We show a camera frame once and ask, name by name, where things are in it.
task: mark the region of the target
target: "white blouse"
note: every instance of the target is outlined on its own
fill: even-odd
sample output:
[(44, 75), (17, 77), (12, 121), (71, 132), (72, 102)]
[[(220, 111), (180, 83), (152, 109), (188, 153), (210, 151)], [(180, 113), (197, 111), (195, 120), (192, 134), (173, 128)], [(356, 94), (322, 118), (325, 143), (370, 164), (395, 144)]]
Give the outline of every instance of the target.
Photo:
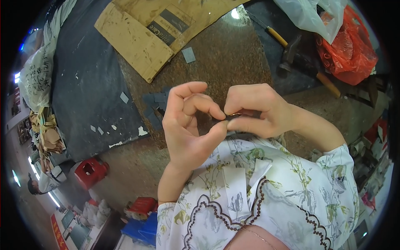
[(345, 144), (310, 162), (272, 138), (229, 136), (178, 201), (158, 207), (156, 247), (224, 249), (242, 226), (257, 225), (290, 249), (337, 249), (358, 219), (353, 166)]

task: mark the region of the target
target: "black strap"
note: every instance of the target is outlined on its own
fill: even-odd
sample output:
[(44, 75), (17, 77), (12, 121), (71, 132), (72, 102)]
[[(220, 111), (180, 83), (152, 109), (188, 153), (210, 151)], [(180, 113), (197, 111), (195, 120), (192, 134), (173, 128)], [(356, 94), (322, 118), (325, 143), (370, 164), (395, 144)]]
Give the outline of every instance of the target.
[(59, 180), (57, 180), (57, 178), (56, 177), (54, 177), (54, 175), (51, 173), (51, 172), (49, 172), (50, 173), (50, 175), (51, 175), (51, 177), (53, 178), (53, 179), (55, 179), (56, 180), (56, 182), (58, 182), (58, 183), (60, 183), (61, 184), (61, 181), (59, 181)]

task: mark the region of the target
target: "hand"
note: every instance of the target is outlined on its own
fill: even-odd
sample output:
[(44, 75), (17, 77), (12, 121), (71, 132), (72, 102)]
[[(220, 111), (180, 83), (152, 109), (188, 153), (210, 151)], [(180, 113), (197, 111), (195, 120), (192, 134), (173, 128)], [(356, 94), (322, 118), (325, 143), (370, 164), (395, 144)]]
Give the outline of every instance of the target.
[(206, 88), (205, 82), (188, 82), (172, 88), (168, 96), (162, 126), (170, 153), (169, 165), (179, 171), (201, 166), (226, 137), (227, 121), (217, 123), (208, 134), (199, 136), (194, 116), (197, 110), (218, 120), (226, 117), (211, 97), (201, 94)]
[(268, 84), (236, 85), (229, 88), (224, 112), (253, 115), (260, 118), (239, 117), (228, 123), (228, 130), (250, 132), (262, 138), (271, 138), (293, 130), (293, 105), (288, 104)]

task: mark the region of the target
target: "woman's left hand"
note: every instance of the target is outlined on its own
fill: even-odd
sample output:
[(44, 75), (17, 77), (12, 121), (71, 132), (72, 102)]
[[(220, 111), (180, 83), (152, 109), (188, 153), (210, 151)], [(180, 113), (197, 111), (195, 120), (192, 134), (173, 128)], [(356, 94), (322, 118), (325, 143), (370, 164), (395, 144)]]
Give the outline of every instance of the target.
[(226, 117), (211, 97), (201, 94), (206, 88), (205, 82), (188, 82), (170, 90), (162, 125), (170, 165), (178, 171), (201, 166), (226, 137), (227, 121), (217, 123), (207, 134), (199, 136), (194, 115), (197, 110), (218, 120)]

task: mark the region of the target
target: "wrist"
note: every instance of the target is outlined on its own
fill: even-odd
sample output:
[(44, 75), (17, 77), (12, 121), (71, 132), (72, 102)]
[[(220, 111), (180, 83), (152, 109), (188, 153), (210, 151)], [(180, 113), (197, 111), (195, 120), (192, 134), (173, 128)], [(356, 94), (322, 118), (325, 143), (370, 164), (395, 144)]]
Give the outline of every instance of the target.
[(292, 129), (291, 131), (296, 132), (303, 127), (304, 119), (304, 109), (296, 105), (289, 104), (290, 111), (292, 113)]
[(168, 171), (170, 174), (177, 175), (177, 176), (184, 176), (190, 174), (192, 170), (190, 168), (180, 167), (176, 164), (169, 162), (165, 167), (164, 171)]

